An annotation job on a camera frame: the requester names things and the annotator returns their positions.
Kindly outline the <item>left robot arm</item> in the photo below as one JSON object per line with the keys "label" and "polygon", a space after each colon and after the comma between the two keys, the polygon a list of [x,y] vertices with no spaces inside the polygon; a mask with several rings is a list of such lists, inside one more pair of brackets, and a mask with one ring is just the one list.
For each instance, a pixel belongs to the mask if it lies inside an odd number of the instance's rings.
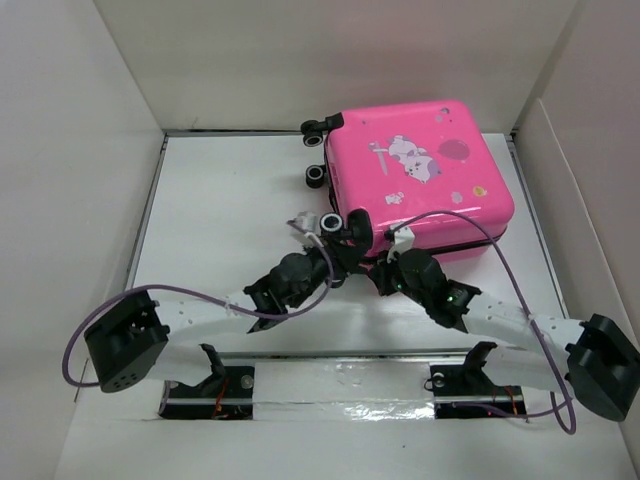
{"label": "left robot arm", "polygon": [[321,240],[311,236],[301,253],[282,258],[271,271],[222,299],[168,286],[183,301],[152,299],[153,286],[123,292],[98,307],[88,319],[84,339],[104,393],[118,393],[145,378],[187,383],[201,396],[222,387],[222,371],[209,362],[181,367],[168,347],[220,334],[267,331],[315,309],[334,284],[357,271],[368,244]]}

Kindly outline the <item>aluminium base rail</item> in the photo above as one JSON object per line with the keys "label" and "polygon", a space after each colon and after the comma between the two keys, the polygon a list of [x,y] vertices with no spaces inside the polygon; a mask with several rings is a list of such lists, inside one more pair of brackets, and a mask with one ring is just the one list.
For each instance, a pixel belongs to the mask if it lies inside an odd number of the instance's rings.
{"label": "aluminium base rail", "polygon": [[234,359],[205,391],[163,388],[166,420],[386,421],[523,415],[518,386],[465,374],[456,357]]}

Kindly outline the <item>pink hard-shell suitcase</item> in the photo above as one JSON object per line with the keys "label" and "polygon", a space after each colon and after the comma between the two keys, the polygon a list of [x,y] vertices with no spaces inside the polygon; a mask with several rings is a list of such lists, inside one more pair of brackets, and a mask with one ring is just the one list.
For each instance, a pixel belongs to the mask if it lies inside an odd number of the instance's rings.
{"label": "pink hard-shell suitcase", "polygon": [[300,126],[324,161],[305,181],[327,187],[331,212],[316,222],[344,232],[348,215],[369,216],[369,258],[386,253],[389,229],[407,223],[415,247],[475,251],[499,239],[515,205],[471,110],[453,99],[343,110]]}

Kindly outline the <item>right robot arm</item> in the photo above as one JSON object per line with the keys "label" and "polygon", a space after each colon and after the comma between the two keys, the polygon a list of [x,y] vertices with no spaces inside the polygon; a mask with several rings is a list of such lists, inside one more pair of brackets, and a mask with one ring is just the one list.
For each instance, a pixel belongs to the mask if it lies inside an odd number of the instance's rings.
{"label": "right robot arm", "polygon": [[639,391],[639,351],[612,319],[528,315],[447,278],[420,249],[379,261],[368,276],[380,295],[403,294],[439,326],[482,337],[461,371],[470,391],[484,393],[496,385],[567,394],[604,419],[626,419]]}

